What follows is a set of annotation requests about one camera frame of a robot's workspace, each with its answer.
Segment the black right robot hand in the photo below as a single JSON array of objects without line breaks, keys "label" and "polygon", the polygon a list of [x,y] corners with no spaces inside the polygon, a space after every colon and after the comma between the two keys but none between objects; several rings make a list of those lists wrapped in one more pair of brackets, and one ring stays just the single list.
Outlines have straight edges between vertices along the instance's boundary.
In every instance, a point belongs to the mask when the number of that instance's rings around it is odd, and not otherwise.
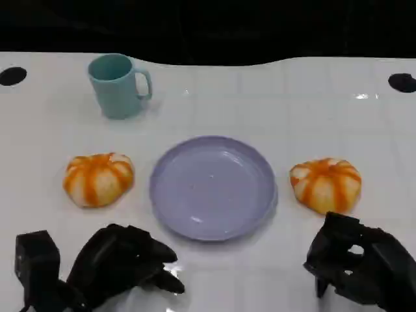
[{"label": "black right robot hand", "polygon": [[315,277],[317,298],[328,286],[361,305],[415,310],[415,260],[392,234],[357,218],[326,213],[304,268]]}]

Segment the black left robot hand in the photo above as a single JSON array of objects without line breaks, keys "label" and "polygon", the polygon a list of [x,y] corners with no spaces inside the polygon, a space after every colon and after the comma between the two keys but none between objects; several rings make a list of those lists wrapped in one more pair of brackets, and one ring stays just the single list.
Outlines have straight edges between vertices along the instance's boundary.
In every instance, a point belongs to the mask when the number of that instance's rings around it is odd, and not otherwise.
[{"label": "black left robot hand", "polygon": [[84,296],[91,309],[134,287],[183,294],[183,283],[164,269],[165,264],[176,261],[173,249],[152,238],[149,232],[110,224],[83,246],[67,283]]}]

